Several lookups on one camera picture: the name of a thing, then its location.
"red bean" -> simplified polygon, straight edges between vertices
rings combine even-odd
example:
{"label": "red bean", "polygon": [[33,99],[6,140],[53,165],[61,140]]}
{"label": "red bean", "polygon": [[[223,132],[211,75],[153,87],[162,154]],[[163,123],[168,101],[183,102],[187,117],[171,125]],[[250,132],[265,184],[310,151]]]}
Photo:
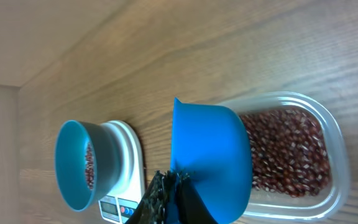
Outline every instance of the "red bean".
{"label": "red bean", "polygon": [[254,189],[318,195],[331,181],[318,120],[301,108],[240,115],[250,139]]}
{"label": "red bean", "polygon": [[85,154],[85,181],[90,190],[93,190],[93,155],[92,155],[92,146],[89,143],[86,147],[86,154]]}

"bean in bowl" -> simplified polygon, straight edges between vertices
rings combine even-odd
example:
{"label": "bean in bowl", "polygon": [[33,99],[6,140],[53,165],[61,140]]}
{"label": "bean in bowl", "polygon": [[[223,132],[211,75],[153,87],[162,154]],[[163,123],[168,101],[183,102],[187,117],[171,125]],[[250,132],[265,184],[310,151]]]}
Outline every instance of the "bean in bowl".
{"label": "bean in bowl", "polygon": [[86,147],[85,154],[85,181],[90,190],[93,190],[93,155],[92,155],[92,145],[88,143]]}

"digital kitchen scale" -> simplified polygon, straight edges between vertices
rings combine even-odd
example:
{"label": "digital kitchen scale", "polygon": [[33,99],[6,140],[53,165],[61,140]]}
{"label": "digital kitchen scale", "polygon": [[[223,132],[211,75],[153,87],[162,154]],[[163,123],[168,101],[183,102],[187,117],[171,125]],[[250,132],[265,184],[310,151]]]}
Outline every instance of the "digital kitchen scale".
{"label": "digital kitchen scale", "polygon": [[134,213],[145,191],[142,149],[134,130],[123,121],[109,121],[101,126],[111,134],[121,155],[118,182],[99,201],[104,220],[125,223]]}

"blue plastic bowl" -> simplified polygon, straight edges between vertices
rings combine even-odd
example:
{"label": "blue plastic bowl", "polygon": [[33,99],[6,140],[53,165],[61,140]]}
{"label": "blue plastic bowl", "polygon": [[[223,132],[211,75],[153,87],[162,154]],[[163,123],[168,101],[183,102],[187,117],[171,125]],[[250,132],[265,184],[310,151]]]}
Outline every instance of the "blue plastic bowl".
{"label": "blue plastic bowl", "polygon": [[[93,147],[94,185],[85,180],[85,154],[88,143]],[[119,178],[121,160],[114,139],[99,125],[67,121],[57,137],[55,173],[60,193],[76,212],[102,199]]]}
{"label": "blue plastic bowl", "polygon": [[218,223],[232,223],[245,211],[252,187],[246,129],[229,108],[175,99],[171,169],[188,172]]}

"plastic container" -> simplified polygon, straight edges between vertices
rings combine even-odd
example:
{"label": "plastic container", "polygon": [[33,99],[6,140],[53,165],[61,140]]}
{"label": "plastic container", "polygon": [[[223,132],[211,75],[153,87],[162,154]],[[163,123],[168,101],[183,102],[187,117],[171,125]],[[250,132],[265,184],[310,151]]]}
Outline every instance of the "plastic container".
{"label": "plastic container", "polygon": [[297,106],[309,111],[320,122],[331,166],[331,183],[319,195],[292,198],[286,194],[251,190],[247,209],[243,216],[315,222],[330,217],[346,202],[350,190],[350,173],[346,148],[341,130],[333,116],[317,101],[291,92],[275,92],[253,98],[240,97],[220,103],[237,114],[286,106]]}

